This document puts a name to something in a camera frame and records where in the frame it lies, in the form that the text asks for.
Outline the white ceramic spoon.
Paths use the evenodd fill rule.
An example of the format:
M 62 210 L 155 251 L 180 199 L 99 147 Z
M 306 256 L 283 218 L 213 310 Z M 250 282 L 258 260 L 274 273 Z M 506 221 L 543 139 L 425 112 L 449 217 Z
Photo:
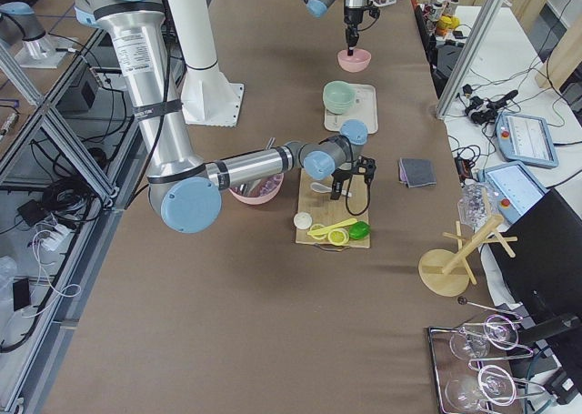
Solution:
M 326 185 L 324 185 L 320 182 L 316 182 L 316 181 L 310 183 L 310 188 L 313 191 L 315 191 L 317 193 L 321 193 L 321 194 L 332 193 L 332 191 L 333 191 L 332 187 L 326 186 Z M 350 191 L 345 190 L 345 189 L 341 190 L 341 195 L 345 196 L 345 197 L 352 197 L 352 193 Z

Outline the small pink bowl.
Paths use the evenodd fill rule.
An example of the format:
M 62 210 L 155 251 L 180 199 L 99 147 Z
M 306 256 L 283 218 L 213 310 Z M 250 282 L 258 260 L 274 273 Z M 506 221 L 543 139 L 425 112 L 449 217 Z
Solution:
M 371 59 L 371 53 L 361 48 L 355 48 L 351 55 L 347 50 L 341 50 L 337 53 L 339 66 L 349 73 L 364 71 L 369 66 Z

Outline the green bowl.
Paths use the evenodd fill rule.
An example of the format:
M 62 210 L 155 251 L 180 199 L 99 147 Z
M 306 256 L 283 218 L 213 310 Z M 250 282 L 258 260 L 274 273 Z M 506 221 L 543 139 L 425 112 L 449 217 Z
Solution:
M 355 103 L 356 91 L 347 82 L 332 81 L 324 86 L 322 99 L 327 111 L 342 115 Z

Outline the large pink bowl with cutlery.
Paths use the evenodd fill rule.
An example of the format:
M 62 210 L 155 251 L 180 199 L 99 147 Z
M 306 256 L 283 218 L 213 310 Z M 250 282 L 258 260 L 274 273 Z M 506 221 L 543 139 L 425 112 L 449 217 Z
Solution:
M 253 183 L 247 192 L 241 192 L 239 187 L 230 188 L 231 195 L 247 205 L 262 205 L 272 200 L 280 191 L 284 174 L 276 174 L 262 178 Z

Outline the bamboo cutting board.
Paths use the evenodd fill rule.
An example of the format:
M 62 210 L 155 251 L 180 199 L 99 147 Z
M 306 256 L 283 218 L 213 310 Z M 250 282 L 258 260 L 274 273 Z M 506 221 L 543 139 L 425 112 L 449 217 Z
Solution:
M 338 200 L 330 199 L 330 193 L 317 193 L 310 187 L 311 183 L 321 183 L 331 187 L 333 177 L 327 177 L 323 181 L 314 181 L 308 173 L 302 169 L 300 172 L 300 183 L 298 190 L 298 208 L 297 212 L 307 212 L 313 224 L 321 224 L 330 226 L 347 220 L 351 217 L 357 218 L 357 221 L 364 221 L 370 226 L 370 233 L 367 237 L 359 240 L 350 240 L 344 246 L 355 248 L 370 248 L 371 247 L 371 220 L 369 219 L 368 211 L 360 216 L 351 216 L 346 209 L 346 198 L 340 196 Z M 356 175 L 352 178 L 349 191 L 352 197 L 348 197 L 348 206 L 353 213 L 360 212 L 364 209 L 367 203 L 367 190 L 364 177 Z M 328 244 L 327 239 L 315 240 L 307 234 L 308 230 L 296 230 L 295 242 L 302 245 L 314 244 Z

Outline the lemon slice toy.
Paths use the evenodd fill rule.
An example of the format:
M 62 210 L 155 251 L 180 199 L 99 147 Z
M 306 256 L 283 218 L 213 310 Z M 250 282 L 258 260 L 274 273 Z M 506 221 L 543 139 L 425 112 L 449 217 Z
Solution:
M 326 239 L 331 245 L 342 247 L 349 242 L 350 236 L 346 228 L 337 227 L 327 233 Z

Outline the cream plastic tray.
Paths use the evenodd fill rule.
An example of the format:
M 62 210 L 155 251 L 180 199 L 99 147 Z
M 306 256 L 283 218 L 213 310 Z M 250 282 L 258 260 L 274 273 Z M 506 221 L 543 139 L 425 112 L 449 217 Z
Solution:
M 355 103 L 343 115 L 334 115 L 325 111 L 324 128 L 338 132 L 340 127 L 349 119 L 357 119 L 365 124 L 368 134 L 378 131 L 376 107 L 376 88 L 367 84 L 351 84 L 356 93 Z

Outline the grey folded cloth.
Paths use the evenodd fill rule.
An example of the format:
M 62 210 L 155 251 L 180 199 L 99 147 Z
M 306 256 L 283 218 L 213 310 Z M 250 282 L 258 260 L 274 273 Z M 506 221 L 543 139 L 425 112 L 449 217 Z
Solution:
M 433 164 L 428 159 L 400 158 L 399 180 L 407 187 L 427 187 L 437 183 Z

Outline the wooden mug tree stand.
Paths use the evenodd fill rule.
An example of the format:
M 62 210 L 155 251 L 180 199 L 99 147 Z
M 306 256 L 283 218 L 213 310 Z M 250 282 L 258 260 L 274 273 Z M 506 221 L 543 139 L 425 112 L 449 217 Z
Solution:
M 445 233 L 445 237 L 457 242 L 457 251 L 432 249 L 418 262 L 418 273 L 427 288 L 444 297 L 454 297 L 463 293 L 468 285 L 477 283 L 467 258 L 484 244 L 499 244 L 508 256 L 515 251 L 510 244 L 517 238 L 501 235 L 498 227 L 504 222 L 501 214 L 493 207 L 494 194 L 483 184 L 466 188 L 459 200 L 459 220 L 455 234 Z

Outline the blue teach pendant tablet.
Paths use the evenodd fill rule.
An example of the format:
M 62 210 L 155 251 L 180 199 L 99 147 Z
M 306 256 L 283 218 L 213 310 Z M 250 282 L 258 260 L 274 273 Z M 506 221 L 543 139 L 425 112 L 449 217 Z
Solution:
M 547 121 L 539 116 L 500 113 L 496 134 L 501 155 L 507 161 L 543 168 L 559 165 Z

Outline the wine glass upper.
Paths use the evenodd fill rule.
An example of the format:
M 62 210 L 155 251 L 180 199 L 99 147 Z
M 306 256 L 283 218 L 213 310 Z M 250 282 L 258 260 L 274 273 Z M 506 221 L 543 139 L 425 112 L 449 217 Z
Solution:
M 469 322 L 454 329 L 449 347 L 456 358 L 485 358 L 492 348 L 509 351 L 517 346 L 517 326 L 500 314 L 488 316 L 483 322 Z

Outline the wine glass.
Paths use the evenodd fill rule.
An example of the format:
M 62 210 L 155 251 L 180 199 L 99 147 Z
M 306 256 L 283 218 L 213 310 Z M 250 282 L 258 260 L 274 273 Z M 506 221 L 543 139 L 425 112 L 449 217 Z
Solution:
M 488 316 L 483 322 L 469 322 L 454 329 L 449 347 L 456 358 L 485 358 L 492 348 L 509 351 L 517 346 L 517 326 L 500 314 Z
M 476 375 L 461 375 L 445 386 L 445 398 L 460 413 L 498 413 L 517 399 L 517 385 L 497 365 L 481 368 Z

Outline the black computer monitor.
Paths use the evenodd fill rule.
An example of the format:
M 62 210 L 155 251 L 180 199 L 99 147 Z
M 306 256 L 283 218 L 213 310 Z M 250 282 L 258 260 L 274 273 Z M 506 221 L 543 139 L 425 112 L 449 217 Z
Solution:
M 581 218 L 550 189 L 507 231 L 516 255 L 494 252 L 511 296 L 536 323 L 581 316 Z

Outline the wine glass lower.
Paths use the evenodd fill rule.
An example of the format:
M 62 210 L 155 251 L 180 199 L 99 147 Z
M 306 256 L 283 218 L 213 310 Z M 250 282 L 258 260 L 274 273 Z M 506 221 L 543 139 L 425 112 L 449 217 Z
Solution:
M 517 385 L 497 365 L 481 368 L 476 375 L 461 375 L 445 386 L 445 398 L 460 413 L 498 413 L 517 399 Z

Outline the aluminium frame post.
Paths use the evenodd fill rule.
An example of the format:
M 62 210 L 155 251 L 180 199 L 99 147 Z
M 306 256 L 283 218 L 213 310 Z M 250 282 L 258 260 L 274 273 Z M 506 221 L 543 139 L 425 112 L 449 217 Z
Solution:
M 499 9 L 505 0 L 486 0 L 481 7 L 475 23 L 471 26 L 471 32 L 465 43 L 457 63 L 449 77 L 441 97 L 436 105 L 435 114 L 439 120 L 444 120 L 455 97 L 465 80 L 469 69 L 473 65 L 479 47 L 487 37 L 492 23 L 497 17 Z

